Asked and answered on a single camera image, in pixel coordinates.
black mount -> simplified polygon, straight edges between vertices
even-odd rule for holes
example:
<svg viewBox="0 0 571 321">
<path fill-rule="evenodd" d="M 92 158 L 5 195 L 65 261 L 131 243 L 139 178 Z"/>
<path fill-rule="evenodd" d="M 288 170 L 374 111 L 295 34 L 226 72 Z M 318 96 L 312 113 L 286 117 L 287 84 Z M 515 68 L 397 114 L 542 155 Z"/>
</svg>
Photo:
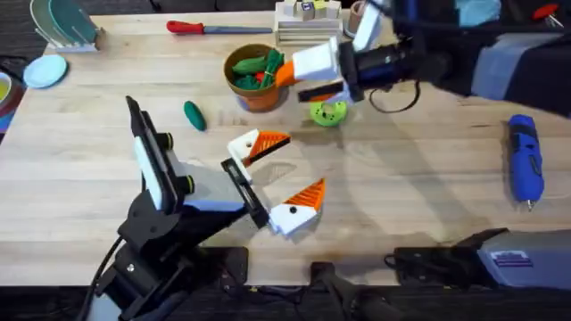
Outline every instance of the black mount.
<svg viewBox="0 0 571 321">
<path fill-rule="evenodd" d="M 194 191 L 190 176 L 177 177 L 167 156 L 173 141 L 157 133 L 150 116 L 127 97 L 131 130 L 140 138 L 154 175 L 143 177 L 143 192 L 131 203 L 118 233 L 125 241 L 112 265 L 99 277 L 95 294 L 107 294 L 120 308 L 120 320 L 166 318 L 188 294 L 232 276 L 233 285 L 246 282 L 248 250 L 207 248 L 200 243 L 248 213 L 199 210 L 184 205 Z M 145 180 L 156 180 L 161 192 L 157 210 Z"/>
</svg>

cable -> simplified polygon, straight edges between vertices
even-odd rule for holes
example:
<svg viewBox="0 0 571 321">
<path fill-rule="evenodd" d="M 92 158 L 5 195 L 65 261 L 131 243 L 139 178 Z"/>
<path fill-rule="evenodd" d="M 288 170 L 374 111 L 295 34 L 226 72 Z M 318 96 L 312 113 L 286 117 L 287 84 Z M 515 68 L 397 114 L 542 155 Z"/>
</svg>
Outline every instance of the cable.
<svg viewBox="0 0 571 321">
<path fill-rule="evenodd" d="M 375 103 L 373 103 L 373 94 L 378 90 L 377 89 L 373 89 L 370 94 L 368 94 L 368 102 L 371 104 L 371 106 L 373 106 L 373 108 L 375 108 L 376 111 L 382 112 L 382 113 L 397 113 L 397 112 L 402 112 L 402 111 L 407 111 L 410 108 L 412 108 L 414 105 L 416 105 L 418 103 L 418 98 L 420 98 L 420 81 L 415 80 L 414 82 L 414 98 L 412 98 L 412 102 L 410 102 L 408 105 L 406 105 L 406 107 L 401 108 L 397 111 L 386 111 L 380 107 L 378 107 Z"/>
<path fill-rule="evenodd" d="M 405 24 L 411 27 L 416 27 L 420 29 L 432 29 L 438 31 L 459 31 L 459 32 L 490 32 L 490 33 L 560 33 L 560 34 L 570 34 L 570 28 L 549 28 L 549 27 L 522 27 L 522 26 L 491 26 L 491 25 L 479 25 L 473 27 L 461 27 L 451 23 L 441 23 L 441 22 L 428 22 L 428 21 L 412 21 L 403 16 L 396 16 L 390 12 L 390 10 L 381 4 L 378 4 L 374 0 L 366 0 L 368 4 L 371 4 L 377 8 L 383 15 L 393 19 L 393 22 Z"/>
<path fill-rule="evenodd" d="M 95 271 L 95 275 L 93 276 L 91 285 L 89 285 L 89 288 L 87 289 L 86 298 L 83 300 L 83 304 L 81 305 L 81 310 L 79 311 L 77 321 L 85 321 L 87 319 L 87 315 L 91 308 L 91 300 L 93 299 L 93 296 L 95 294 L 95 286 L 97 285 L 97 281 L 101 277 L 103 270 L 107 266 L 107 262 L 109 262 L 109 259 L 111 258 L 113 253 L 117 250 L 121 241 L 123 241 L 123 238 L 119 236 L 117 240 L 115 240 L 115 243 L 113 243 L 109 251 L 107 251 L 107 254 L 105 254 L 105 257 L 101 261 L 101 264 L 97 268 L 97 271 Z"/>
</svg>

wooden table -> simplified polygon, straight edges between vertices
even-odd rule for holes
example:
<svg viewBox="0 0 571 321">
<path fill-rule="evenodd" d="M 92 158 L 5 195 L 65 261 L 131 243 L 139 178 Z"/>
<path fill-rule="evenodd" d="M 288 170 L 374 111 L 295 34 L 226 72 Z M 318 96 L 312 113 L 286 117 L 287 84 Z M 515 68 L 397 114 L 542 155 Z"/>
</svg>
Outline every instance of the wooden table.
<svg viewBox="0 0 571 321">
<path fill-rule="evenodd" d="M 361 102 L 339 128 L 314 125 L 293 92 L 279 109 L 251 114 L 236 102 L 222 64 L 240 45 L 273 45 L 274 37 L 174 37 L 164 24 L 269 27 L 272 12 L 94 20 L 107 31 L 102 52 L 65 54 L 69 75 L 51 89 L 28 90 L 2 142 L 2 285 L 87 284 L 93 276 L 140 188 L 125 95 L 174 135 L 182 161 L 210 169 L 228 157 L 229 140 L 252 128 L 290 133 L 289 146 L 251 171 L 271 200 L 327 178 L 320 221 L 293 240 L 256 231 L 244 218 L 207 242 L 247 246 L 250 284 L 303 284 L 315 260 L 334 261 L 353 281 L 395 284 L 382 261 L 396 246 L 449 243 L 499 226 L 571 227 L 568 120 L 429 85 L 410 111 L 385 115 Z M 404 84 L 376 101 L 396 109 L 411 98 Z M 201 107 L 207 133 L 186 120 L 186 100 Z M 544 160 L 546 189 L 531 213 L 514 206 L 505 175 L 505 121 L 519 112 L 534 117 Z"/>
</svg>

teal object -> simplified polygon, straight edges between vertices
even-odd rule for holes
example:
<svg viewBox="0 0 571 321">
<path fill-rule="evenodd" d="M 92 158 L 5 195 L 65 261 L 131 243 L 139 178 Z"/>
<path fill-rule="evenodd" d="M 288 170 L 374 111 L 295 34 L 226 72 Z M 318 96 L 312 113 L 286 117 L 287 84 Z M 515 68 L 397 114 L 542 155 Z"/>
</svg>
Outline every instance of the teal object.
<svg viewBox="0 0 571 321">
<path fill-rule="evenodd" d="M 195 103 L 190 101 L 186 102 L 184 109 L 188 121 L 193 124 L 194 128 L 200 131 L 206 130 L 206 120 L 204 120 L 203 114 L 200 112 L 198 106 L 196 106 Z"/>
<path fill-rule="evenodd" d="M 68 63 L 57 54 L 37 58 L 24 70 L 24 82 L 30 88 L 46 88 L 65 75 Z"/>
<path fill-rule="evenodd" d="M 337 126 L 347 116 L 347 103 L 311 103 L 310 116 L 320 126 Z"/>
<path fill-rule="evenodd" d="M 55 27 L 66 37 L 80 44 L 95 42 L 97 32 L 93 23 L 73 0 L 50 0 L 49 9 Z"/>
<path fill-rule="evenodd" d="M 456 0 L 459 22 L 462 27 L 474 27 L 500 18 L 500 0 Z"/>
</svg>

